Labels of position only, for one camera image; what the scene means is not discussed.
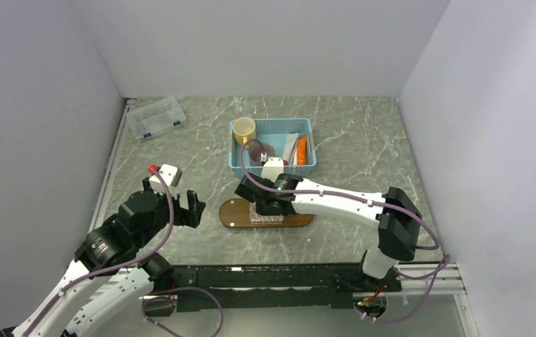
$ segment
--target white wall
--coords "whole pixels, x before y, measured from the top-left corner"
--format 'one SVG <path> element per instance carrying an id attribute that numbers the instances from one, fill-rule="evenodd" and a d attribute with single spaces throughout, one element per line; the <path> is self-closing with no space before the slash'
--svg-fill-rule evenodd
<path id="1" fill-rule="evenodd" d="M 449 0 L 74 0 L 124 97 L 398 96 Z"/>
<path id="2" fill-rule="evenodd" d="M 452 1 L 401 116 L 483 336 L 536 336 L 536 1 Z"/>
<path id="3" fill-rule="evenodd" d="M 84 238 L 122 104 L 68 0 L 0 0 L 0 329 Z"/>

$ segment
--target marble surface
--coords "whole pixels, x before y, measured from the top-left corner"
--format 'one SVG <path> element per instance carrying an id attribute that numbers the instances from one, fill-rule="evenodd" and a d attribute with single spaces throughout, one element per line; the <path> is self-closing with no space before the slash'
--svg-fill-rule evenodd
<path id="1" fill-rule="evenodd" d="M 136 107 L 160 98 L 141 98 Z M 197 229 L 176 227 L 159 251 L 172 264 L 317 263 L 361 259 L 377 232 L 364 224 L 316 216 L 306 227 L 232 229 L 218 218 L 220 205 L 239 182 L 227 165 L 229 123 L 238 117 L 307 117 L 312 120 L 318 164 L 309 176 L 325 185 L 361 192 L 406 191 L 433 226 L 395 98 L 381 97 L 179 97 L 187 121 L 149 140 L 128 131 L 112 185 L 106 216 L 141 190 L 151 163 L 183 170 L 182 191 L 207 203 Z M 161 231 L 147 248 L 156 245 Z M 432 240 L 424 230 L 419 244 Z M 418 251 L 415 260 L 434 261 L 440 251 Z"/>

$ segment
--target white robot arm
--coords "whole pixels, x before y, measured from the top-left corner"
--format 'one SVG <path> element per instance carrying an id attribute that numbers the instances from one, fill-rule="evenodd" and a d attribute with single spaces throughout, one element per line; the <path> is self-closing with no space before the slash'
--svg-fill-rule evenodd
<path id="1" fill-rule="evenodd" d="M 62 279 L 53 288 L 49 295 L 47 295 L 40 306 L 21 325 L 17 326 L 12 331 L 13 336 L 22 336 L 41 312 L 45 312 L 45 314 L 33 328 L 32 332 L 27 335 L 39 337 L 61 336 L 67 323 L 74 314 L 88 301 L 90 296 L 97 291 L 100 286 L 109 280 L 110 276 L 86 279 L 76 286 L 73 286 L 65 295 L 61 296 L 49 310 L 44 310 L 45 306 L 54 296 L 59 294 L 61 288 L 66 286 L 72 280 L 84 276 L 89 272 L 90 270 L 81 261 L 72 261 Z"/>
<path id="2" fill-rule="evenodd" d="M 369 249 L 363 259 L 362 270 L 369 277 L 383 279 L 397 262 L 412 261 L 415 257 L 419 223 L 406 214 L 376 205 L 386 203 L 402 206 L 421 218 L 406 193 L 398 188 L 390 187 L 387 193 L 366 193 L 321 185 L 310 179 L 285 174 L 282 159 L 276 157 L 268 159 L 261 177 L 250 176 L 255 181 L 244 177 L 235 193 L 249 202 L 255 202 L 260 215 L 336 216 L 364 223 L 377 230 L 378 245 Z M 266 191 L 258 184 L 273 189 L 273 192 Z M 281 190 L 295 192 L 280 193 Z M 349 195 L 355 196 L 356 200 L 348 198 Z"/>
<path id="3" fill-rule="evenodd" d="M 113 287 L 77 310 L 65 330 L 72 337 L 93 336 L 107 320 L 155 289 L 169 289 L 173 267 L 158 253 L 138 264 Z"/>

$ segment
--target clear plastic organizer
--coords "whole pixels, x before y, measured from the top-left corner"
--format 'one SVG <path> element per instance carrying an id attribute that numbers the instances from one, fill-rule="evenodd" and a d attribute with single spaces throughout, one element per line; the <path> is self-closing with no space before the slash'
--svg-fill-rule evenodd
<path id="1" fill-rule="evenodd" d="M 307 164 L 306 165 L 287 165 L 285 173 L 295 174 L 305 177 L 311 173 L 317 164 L 316 146 L 314 145 L 314 132 L 311 128 L 311 121 L 308 118 L 271 118 L 271 119 L 254 119 L 256 138 L 263 143 L 268 143 L 274 148 L 277 157 L 282 157 L 285 147 L 286 136 L 289 133 L 300 133 L 307 136 Z M 231 152 L 229 152 L 229 167 L 233 170 L 236 177 L 243 177 L 243 170 L 239 161 L 239 152 L 241 146 L 235 141 L 233 136 L 233 124 L 229 125 L 231 135 Z M 249 172 L 260 176 L 262 174 L 261 166 L 250 166 L 248 150 L 243 154 L 243 164 Z"/>
<path id="2" fill-rule="evenodd" d="M 134 136 L 138 139 L 158 136 L 185 122 L 185 114 L 175 97 L 165 97 L 158 102 L 130 111 L 126 117 Z"/>

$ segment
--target blue plastic basket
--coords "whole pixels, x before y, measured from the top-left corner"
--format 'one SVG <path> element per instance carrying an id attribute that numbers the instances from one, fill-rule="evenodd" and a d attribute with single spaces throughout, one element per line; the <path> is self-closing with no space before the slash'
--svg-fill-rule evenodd
<path id="1" fill-rule="evenodd" d="M 269 118 L 269 119 L 254 119 L 256 138 L 263 143 L 270 144 L 276 153 L 277 157 L 282 157 L 285 147 L 286 136 L 289 133 L 300 133 L 301 136 L 307 136 L 307 164 L 285 166 L 285 173 L 295 174 L 305 177 L 314 169 L 318 159 L 316 158 L 316 146 L 314 145 L 314 132 L 311 129 L 311 121 L 308 118 Z M 241 146 L 235 141 L 233 136 L 233 124 L 229 125 L 229 133 L 231 134 L 231 152 L 229 152 L 229 167 L 233 170 L 236 177 L 243 177 L 243 170 L 239 162 L 239 152 Z M 243 155 L 243 163 L 249 172 L 260 176 L 262 175 L 261 166 L 250 166 L 248 151 Z"/>

